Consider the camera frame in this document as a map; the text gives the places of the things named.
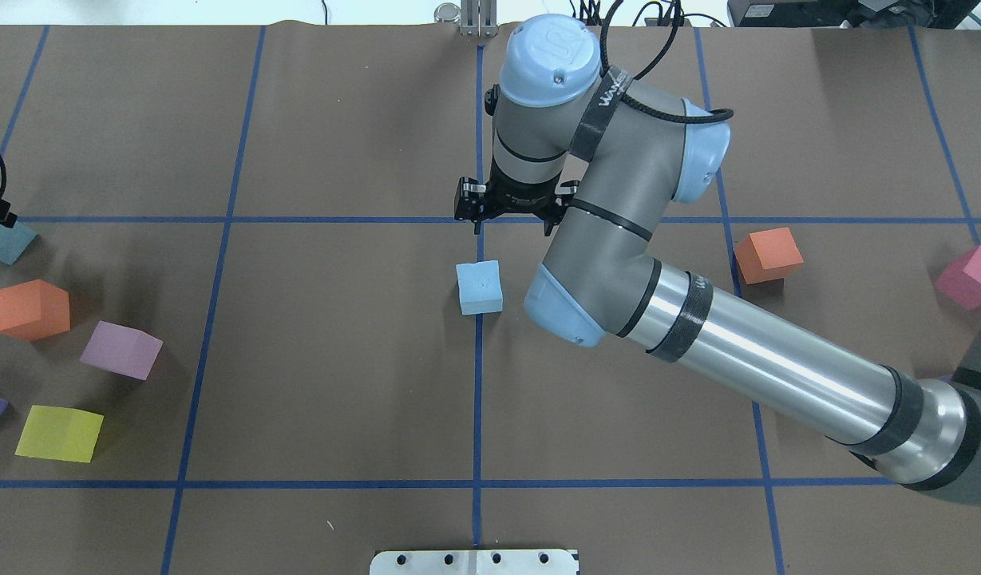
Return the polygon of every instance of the metal bracket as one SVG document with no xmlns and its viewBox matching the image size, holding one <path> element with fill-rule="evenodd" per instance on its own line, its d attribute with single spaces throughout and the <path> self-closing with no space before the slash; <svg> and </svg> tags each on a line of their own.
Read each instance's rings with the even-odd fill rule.
<svg viewBox="0 0 981 575">
<path fill-rule="evenodd" d="M 497 36 L 497 0 L 461 0 L 462 36 Z"/>
<path fill-rule="evenodd" d="M 556 196 L 574 196 L 579 192 L 579 184 L 582 183 L 579 180 L 569 180 L 564 182 L 560 186 L 557 186 Z"/>
<path fill-rule="evenodd" d="M 370 575 L 578 575 L 579 553 L 567 549 L 446 550 L 377 553 Z"/>
</svg>

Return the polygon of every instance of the robotic arm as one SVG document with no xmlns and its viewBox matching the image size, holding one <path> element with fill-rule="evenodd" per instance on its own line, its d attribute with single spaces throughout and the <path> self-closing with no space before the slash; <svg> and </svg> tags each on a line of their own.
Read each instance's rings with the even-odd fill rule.
<svg viewBox="0 0 981 575">
<path fill-rule="evenodd" d="M 867 465 L 934 498 L 981 506 L 981 332 L 953 383 L 917 382 L 646 255 L 670 200 L 697 200 L 730 142 L 730 113 L 705 112 L 600 73 L 596 37 L 545 14 L 508 40 L 487 93 L 486 185 L 462 178 L 455 218 L 531 212 L 564 220 L 526 295 L 545 330 L 580 346 L 608 332 L 701 372 L 825 434 Z M 567 154 L 589 161 L 557 189 Z"/>
</svg>

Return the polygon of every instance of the light blue cube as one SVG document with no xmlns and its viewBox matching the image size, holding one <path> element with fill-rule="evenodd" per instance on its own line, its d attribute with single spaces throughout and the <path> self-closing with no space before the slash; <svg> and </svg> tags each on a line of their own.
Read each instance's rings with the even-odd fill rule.
<svg viewBox="0 0 981 575">
<path fill-rule="evenodd" d="M 0 225 L 0 260 L 9 266 L 15 263 L 35 236 L 36 232 L 20 223 L 13 228 Z"/>
<path fill-rule="evenodd" d="M 497 261 L 454 266 L 458 274 L 458 299 L 462 315 L 493 313 L 504 309 Z"/>
</svg>

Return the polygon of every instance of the white floor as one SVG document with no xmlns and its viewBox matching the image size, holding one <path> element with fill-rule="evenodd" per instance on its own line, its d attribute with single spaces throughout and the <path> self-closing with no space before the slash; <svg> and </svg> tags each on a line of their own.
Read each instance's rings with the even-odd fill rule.
<svg viewBox="0 0 981 575">
<path fill-rule="evenodd" d="M 414 25 L 433 21 L 434 8 L 443 0 L 326 0 L 332 25 Z M 570 14 L 568 0 L 500 0 L 498 22 L 518 22 L 530 16 L 556 12 Z M 615 16 L 615 24 L 628 26 L 643 0 L 629 1 Z M 726 0 L 684 0 L 686 12 L 701 12 L 728 22 Z M 973 14 L 981 18 L 981 3 Z M 323 23 L 319 0 L 0 0 L 0 23 L 55 23 L 55 25 L 261 25 L 296 19 Z M 706 26 L 705 18 L 691 18 Z M 978 30 L 966 18 L 959 26 Z"/>
</svg>

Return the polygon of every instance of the blue joint cap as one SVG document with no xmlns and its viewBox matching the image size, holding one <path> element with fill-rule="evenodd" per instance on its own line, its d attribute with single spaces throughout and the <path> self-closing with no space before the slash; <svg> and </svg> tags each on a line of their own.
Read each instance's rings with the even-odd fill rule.
<svg viewBox="0 0 981 575">
<path fill-rule="evenodd" d="M 600 47 L 584 23 L 563 14 L 541 14 L 508 38 L 500 90 L 527 108 L 574 101 L 600 77 Z"/>
<path fill-rule="evenodd" d="M 607 334 L 543 264 L 526 294 L 525 308 L 544 330 L 582 347 L 595 346 Z"/>
<path fill-rule="evenodd" d="M 710 115 L 687 99 L 683 101 L 685 116 Z M 671 199 L 683 204 L 698 200 L 717 175 L 730 142 L 731 128 L 727 121 L 718 121 L 716 124 L 686 124 L 681 177 Z"/>
</svg>

